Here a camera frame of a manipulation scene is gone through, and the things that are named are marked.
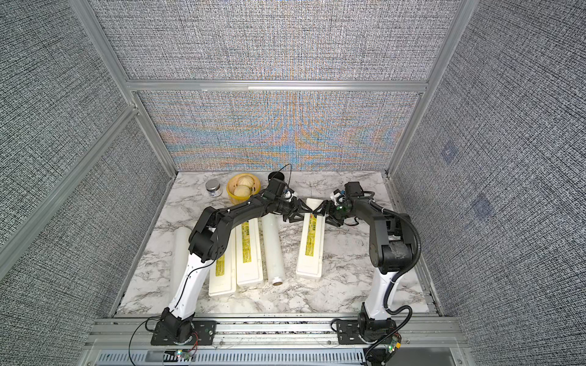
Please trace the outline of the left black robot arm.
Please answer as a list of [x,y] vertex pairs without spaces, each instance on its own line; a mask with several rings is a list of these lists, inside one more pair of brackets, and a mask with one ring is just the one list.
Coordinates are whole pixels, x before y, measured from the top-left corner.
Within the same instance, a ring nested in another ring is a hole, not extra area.
[[212,265],[228,249],[233,228],[271,213],[283,216],[285,221],[301,221],[313,211],[300,198],[283,198],[267,190],[232,207],[204,209],[189,236],[189,259],[183,278],[157,321],[151,344],[184,345],[192,341],[192,320],[200,292]]

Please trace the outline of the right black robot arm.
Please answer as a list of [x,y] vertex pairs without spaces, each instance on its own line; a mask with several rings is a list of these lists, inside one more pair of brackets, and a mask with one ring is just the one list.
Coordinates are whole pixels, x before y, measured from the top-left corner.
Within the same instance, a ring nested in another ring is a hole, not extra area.
[[356,331],[364,343],[389,342],[413,317],[410,305],[392,306],[401,279],[421,257],[421,239],[406,214],[384,207],[375,193],[363,189],[357,181],[335,190],[331,198],[311,212],[326,224],[342,227],[353,218],[369,227],[369,259],[374,268],[371,291],[363,302]]

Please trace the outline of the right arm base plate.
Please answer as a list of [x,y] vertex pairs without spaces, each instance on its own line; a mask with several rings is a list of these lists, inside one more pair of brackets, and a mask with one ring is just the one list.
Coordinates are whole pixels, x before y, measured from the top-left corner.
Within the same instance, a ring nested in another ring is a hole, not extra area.
[[333,320],[331,328],[336,333],[341,345],[372,344],[388,335],[395,327],[396,322],[387,320]]

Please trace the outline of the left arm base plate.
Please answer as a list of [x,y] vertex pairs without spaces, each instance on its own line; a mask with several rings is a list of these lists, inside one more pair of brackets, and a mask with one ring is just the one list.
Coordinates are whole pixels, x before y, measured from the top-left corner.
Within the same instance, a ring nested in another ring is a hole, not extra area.
[[171,326],[159,321],[151,338],[151,346],[211,346],[218,323],[213,320],[195,320]]

